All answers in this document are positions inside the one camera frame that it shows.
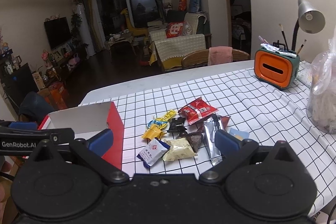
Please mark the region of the yellow minion candy pack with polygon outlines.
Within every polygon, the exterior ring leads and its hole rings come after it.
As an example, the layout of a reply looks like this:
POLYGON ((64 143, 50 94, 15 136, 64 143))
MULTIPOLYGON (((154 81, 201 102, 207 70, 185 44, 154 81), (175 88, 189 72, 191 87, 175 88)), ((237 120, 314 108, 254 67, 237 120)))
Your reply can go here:
POLYGON ((164 116, 159 118, 153 118, 148 124, 147 129, 150 129, 150 127, 154 124, 159 130, 163 130, 169 121, 171 121, 175 116, 177 112, 175 110, 169 110, 164 116))

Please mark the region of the silver desk lamp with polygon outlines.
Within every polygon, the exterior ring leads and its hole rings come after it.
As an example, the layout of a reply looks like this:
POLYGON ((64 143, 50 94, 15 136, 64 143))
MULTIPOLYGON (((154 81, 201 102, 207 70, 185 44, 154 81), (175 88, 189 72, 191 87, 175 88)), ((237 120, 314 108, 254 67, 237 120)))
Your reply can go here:
POLYGON ((307 0, 298 0, 298 17, 293 30, 291 50, 295 51, 298 30, 308 34, 317 34, 325 27, 325 17, 307 0))

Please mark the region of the light blue snack packet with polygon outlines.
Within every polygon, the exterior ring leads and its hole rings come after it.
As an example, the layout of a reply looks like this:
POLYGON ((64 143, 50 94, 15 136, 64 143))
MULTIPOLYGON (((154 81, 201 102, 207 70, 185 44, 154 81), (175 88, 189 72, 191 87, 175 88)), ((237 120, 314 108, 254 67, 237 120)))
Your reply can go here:
POLYGON ((243 141, 244 139, 248 139, 249 138, 249 133, 245 132, 245 131, 239 131, 233 127, 231 127, 229 129, 228 132, 230 135, 232 135, 233 137, 235 137, 236 139, 239 139, 240 141, 243 141))

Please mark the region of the white blue snack packet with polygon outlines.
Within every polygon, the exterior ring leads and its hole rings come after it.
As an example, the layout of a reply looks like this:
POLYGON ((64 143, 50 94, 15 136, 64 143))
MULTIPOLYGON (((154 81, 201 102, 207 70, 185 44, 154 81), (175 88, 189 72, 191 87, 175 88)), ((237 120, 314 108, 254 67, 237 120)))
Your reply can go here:
POLYGON ((137 155, 137 158, 143 162, 146 169, 150 169, 167 151, 170 146, 154 138, 137 155))

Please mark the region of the dark tv cabinet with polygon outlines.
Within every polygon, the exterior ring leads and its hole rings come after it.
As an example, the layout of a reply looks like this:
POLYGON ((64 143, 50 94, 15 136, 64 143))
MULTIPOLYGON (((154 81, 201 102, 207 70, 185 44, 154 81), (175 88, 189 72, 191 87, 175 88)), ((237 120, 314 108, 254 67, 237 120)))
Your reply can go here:
MULTIPOLYGON (((87 48, 88 44, 86 43, 78 45, 78 47, 62 56, 59 61, 52 64, 52 68, 46 71, 49 79, 42 81, 43 87, 51 92, 59 109, 66 107, 66 102, 70 97, 67 89, 70 71, 76 67, 79 61, 88 57, 87 48)), ((1 85, 15 111, 18 111, 29 92, 41 90, 36 83, 36 79, 34 79, 34 75, 41 75, 41 70, 38 68, 31 71, 27 63, 21 64, 21 58, 19 56, 17 58, 16 60, 11 49, 1 54, 1 85)))

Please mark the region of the cream snack packet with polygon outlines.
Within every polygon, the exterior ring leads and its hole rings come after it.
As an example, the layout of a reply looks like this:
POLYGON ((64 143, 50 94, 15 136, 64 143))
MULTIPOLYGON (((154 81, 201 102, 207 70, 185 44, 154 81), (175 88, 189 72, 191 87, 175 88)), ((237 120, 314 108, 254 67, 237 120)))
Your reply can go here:
POLYGON ((164 142, 169 145, 170 148, 167 153, 163 155, 163 161, 176 161, 197 155, 186 138, 165 139, 164 142))

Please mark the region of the yellow snack packet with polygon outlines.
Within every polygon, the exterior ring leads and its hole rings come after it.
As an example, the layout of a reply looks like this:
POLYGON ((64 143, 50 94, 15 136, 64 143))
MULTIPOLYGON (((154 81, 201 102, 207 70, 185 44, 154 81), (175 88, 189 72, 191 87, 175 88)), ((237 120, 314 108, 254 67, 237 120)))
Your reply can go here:
POLYGON ((166 133, 163 132, 156 124, 152 124, 149 129, 142 135, 142 139, 161 139, 165 134, 166 133))

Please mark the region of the pink towel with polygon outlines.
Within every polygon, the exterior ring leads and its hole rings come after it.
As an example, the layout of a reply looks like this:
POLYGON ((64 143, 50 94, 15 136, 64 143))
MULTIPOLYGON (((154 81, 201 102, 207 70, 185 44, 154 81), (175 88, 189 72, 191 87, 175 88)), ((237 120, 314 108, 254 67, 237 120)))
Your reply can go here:
POLYGON ((209 49, 208 66, 231 63, 232 61, 232 47, 217 46, 209 49))

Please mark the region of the yellow giraffe toy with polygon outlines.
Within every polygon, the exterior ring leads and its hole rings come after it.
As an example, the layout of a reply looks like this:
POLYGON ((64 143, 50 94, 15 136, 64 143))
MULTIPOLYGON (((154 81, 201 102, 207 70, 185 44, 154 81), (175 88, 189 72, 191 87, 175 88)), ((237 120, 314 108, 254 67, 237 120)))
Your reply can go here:
POLYGON ((123 9, 122 12, 121 12, 121 15, 125 16, 127 29, 131 32, 131 34, 134 37, 147 37, 148 36, 148 30, 147 30, 147 28, 135 28, 132 25, 127 9, 123 9))

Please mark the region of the silver foil packet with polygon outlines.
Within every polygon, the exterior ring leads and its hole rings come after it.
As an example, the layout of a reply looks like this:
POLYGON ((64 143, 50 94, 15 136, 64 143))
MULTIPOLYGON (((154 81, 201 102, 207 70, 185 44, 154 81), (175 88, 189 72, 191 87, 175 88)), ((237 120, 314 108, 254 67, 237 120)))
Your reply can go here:
POLYGON ((211 114, 203 123, 205 131, 205 142, 207 147, 207 152, 213 166, 217 165, 222 161, 221 152, 215 146, 215 133, 218 130, 223 130, 223 125, 221 122, 221 116, 217 114, 211 114))

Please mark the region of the dark brown snack packet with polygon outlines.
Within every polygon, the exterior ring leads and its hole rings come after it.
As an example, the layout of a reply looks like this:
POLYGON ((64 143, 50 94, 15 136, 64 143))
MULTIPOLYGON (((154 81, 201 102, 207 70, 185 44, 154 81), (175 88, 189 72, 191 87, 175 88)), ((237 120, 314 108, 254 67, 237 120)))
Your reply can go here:
POLYGON ((191 148, 195 153, 198 152, 199 147, 203 142, 203 134, 201 132, 192 132, 186 135, 186 139, 189 142, 191 148))

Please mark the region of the red snack bag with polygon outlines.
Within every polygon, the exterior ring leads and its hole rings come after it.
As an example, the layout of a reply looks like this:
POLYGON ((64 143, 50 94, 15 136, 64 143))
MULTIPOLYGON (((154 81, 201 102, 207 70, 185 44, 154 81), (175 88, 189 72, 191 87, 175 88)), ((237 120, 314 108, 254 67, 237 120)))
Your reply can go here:
POLYGON ((192 125, 215 114, 218 109, 206 103, 199 97, 178 110, 178 114, 184 117, 188 125, 192 125))

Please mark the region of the black television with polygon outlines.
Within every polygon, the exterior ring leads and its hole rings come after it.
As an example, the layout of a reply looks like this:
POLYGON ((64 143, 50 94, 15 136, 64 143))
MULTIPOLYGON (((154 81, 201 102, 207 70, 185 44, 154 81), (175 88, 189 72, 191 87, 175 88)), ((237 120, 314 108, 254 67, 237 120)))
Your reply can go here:
POLYGON ((44 22, 44 27, 52 50, 68 43, 71 39, 71 32, 66 17, 46 21, 44 22))

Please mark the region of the clear plastic bag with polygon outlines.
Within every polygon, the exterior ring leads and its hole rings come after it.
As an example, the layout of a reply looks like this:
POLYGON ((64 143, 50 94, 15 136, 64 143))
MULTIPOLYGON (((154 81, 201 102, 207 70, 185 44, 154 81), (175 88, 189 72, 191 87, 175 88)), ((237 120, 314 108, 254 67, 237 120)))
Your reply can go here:
POLYGON ((311 75, 306 113, 321 131, 335 134, 335 38, 311 63, 311 75))

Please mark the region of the white black grid tablecloth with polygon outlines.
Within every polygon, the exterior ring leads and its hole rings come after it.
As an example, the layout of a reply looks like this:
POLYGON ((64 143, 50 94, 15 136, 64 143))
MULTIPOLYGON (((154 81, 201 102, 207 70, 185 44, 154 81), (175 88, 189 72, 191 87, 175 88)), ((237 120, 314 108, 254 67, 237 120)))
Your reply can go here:
POLYGON ((114 102, 125 126, 122 170, 147 173, 137 159, 147 124, 201 97, 230 118, 228 127, 260 144, 287 141, 317 186, 316 213, 335 199, 335 136, 319 131, 306 116, 309 89, 299 81, 278 90, 259 81, 252 61, 202 67, 106 86, 87 93, 82 105, 114 102))

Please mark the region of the sofa with cream cover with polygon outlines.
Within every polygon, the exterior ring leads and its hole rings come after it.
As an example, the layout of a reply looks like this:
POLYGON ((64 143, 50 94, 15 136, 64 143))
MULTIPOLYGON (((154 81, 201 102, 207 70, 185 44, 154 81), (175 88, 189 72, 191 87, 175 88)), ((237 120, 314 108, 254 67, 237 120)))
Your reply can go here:
POLYGON ((149 31, 151 50, 149 64, 158 63, 164 72, 180 68, 181 60, 186 55, 211 46, 210 22, 205 12, 169 10, 167 25, 149 31), (167 25, 173 22, 184 22, 182 34, 167 39, 167 25))

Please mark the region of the black snack packet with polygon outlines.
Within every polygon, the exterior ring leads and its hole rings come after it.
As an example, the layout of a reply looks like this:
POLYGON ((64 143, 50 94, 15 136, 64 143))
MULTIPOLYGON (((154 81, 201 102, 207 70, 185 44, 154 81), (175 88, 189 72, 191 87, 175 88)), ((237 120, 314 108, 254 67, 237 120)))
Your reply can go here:
POLYGON ((173 118, 170 121, 169 129, 167 130, 168 133, 180 133, 187 131, 187 128, 184 126, 185 117, 178 117, 173 118))

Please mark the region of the orange green tissue box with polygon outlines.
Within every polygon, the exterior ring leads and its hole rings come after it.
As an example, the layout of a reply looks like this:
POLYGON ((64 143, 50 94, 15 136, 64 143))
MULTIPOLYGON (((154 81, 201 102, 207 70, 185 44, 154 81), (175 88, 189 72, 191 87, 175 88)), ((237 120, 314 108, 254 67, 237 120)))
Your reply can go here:
POLYGON ((271 52, 260 48, 255 53, 254 72, 260 81, 264 81, 278 89, 288 88, 299 70, 300 58, 294 52, 271 52))

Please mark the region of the white standing air conditioner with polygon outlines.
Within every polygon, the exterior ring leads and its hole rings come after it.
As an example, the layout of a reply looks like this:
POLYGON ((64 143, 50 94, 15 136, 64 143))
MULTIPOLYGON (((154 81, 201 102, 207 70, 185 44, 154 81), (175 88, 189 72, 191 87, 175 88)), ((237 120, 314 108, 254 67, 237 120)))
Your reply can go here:
POLYGON ((85 8, 82 3, 76 6, 76 13, 80 16, 81 19, 81 26, 79 27, 81 39, 84 44, 88 45, 87 47, 88 56, 93 56, 95 54, 95 49, 93 46, 89 24, 85 15, 85 8))

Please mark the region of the red cushion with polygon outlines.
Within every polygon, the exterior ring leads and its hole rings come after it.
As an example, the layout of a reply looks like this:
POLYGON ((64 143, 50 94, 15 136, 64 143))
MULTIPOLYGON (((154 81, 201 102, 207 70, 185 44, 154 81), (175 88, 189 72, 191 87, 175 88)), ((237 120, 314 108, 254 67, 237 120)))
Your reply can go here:
POLYGON ((167 25, 166 38, 176 38, 181 36, 184 22, 173 22, 167 25))

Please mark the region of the paint brush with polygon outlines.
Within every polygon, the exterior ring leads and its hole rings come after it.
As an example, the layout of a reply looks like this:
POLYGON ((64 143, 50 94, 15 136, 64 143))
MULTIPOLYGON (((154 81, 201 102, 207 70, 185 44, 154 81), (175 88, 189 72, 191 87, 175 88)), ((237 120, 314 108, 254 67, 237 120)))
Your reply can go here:
POLYGON ((281 23, 279 23, 278 25, 279 25, 279 27, 280 27, 280 29, 281 29, 282 37, 283 37, 283 39, 284 39, 284 43, 285 43, 284 48, 288 51, 288 50, 289 50, 289 47, 288 47, 288 43, 287 43, 287 40, 286 40, 286 36, 285 36, 285 32, 284 32, 284 28, 283 28, 283 26, 282 26, 281 23))
POLYGON ((303 49, 304 45, 306 44, 306 42, 307 42, 307 40, 305 39, 305 40, 303 41, 303 43, 301 44, 301 46, 299 47, 299 49, 298 49, 298 51, 297 51, 297 55, 300 54, 300 52, 302 51, 302 49, 303 49))

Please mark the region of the red and white cardboard box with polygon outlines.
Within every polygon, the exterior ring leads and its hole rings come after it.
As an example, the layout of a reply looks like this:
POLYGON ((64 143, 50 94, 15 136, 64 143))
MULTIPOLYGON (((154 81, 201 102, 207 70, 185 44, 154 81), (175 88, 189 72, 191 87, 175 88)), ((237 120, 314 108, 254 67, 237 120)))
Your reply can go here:
POLYGON ((82 139, 89 139, 107 128, 110 129, 113 133, 113 144, 101 156, 121 169, 124 125, 114 102, 94 103, 52 112, 44 118, 39 129, 66 127, 74 130, 76 138, 82 139))

